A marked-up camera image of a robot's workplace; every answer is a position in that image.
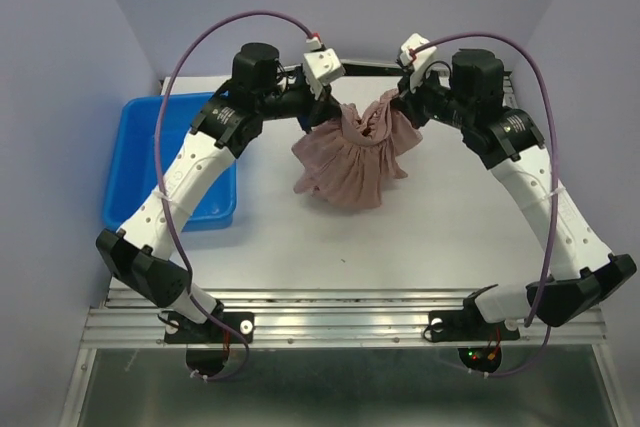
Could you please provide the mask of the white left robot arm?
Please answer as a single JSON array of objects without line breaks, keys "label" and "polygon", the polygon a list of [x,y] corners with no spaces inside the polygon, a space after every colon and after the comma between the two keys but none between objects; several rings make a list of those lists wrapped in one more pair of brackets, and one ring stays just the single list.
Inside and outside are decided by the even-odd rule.
[{"label": "white left robot arm", "polygon": [[221,303],[193,282],[193,270],[170,259],[181,252],[178,235],[202,198],[262,132],[264,122],[304,118],[313,124],[338,115],[331,83],[344,74],[334,50],[317,38],[296,68],[285,71],[278,50],[242,46],[224,82],[192,120],[183,143],[140,207],[116,230],[103,230],[96,247],[113,277],[188,319],[199,340],[222,329]]}]

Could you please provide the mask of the pink pleated skirt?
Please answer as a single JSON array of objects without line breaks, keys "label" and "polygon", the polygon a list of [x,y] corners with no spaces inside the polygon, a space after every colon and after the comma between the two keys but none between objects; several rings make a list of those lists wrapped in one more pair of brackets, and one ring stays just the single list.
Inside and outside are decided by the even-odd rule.
[{"label": "pink pleated skirt", "polygon": [[397,97],[396,89],[387,90],[363,113],[343,104],[340,118],[294,143],[292,153],[303,167],[294,192],[343,209],[380,207],[383,185],[407,177],[397,158],[422,141],[411,122],[392,108]]}]

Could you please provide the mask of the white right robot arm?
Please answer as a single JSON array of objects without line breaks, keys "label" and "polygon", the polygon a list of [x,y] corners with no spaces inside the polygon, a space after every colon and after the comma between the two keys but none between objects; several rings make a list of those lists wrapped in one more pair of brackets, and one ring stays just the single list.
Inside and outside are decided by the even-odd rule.
[{"label": "white right robot arm", "polygon": [[442,85],[430,70],[434,53],[433,48],[401,49],[403,76],[393,106],[416,128],[433,120],[459,130],[545,250],[538,281],[480,289],[464,301],[452,323],[472,337],[530,315],[559,327],[610,297],[637,266],[630,255],[614,254],[588,225],[559,181],[531,117],[504,105],[502,61],[484,49],[462,49],[452,58],[448,85]]}]

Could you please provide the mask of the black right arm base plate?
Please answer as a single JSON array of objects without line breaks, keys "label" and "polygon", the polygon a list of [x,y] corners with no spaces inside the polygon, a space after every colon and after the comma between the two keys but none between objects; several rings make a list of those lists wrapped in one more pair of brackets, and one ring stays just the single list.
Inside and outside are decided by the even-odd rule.
[{"label": "black right arm base plate", "polygon": [[431,343],[473,343],[489,340],[516,341],[518,328],[509,330],[505,322],[488,323],[479,313],[466,310],[434,310],[428,313],[428,322],[422,337]]}]

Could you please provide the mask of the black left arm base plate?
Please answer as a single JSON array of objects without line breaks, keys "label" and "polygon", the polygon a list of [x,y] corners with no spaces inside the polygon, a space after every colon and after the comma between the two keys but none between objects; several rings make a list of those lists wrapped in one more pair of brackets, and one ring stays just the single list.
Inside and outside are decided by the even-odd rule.
[{"label": "black left arm base plate", "polygon": [[[174,311],[162,311],[157,318],[165,328],[163,342],[169,345],[240,343],[236,336],[209,320],[197,324]],[[252,312],[225,312],[222,322],[237,331],[247,343],[253,342],[255,315]]]}]

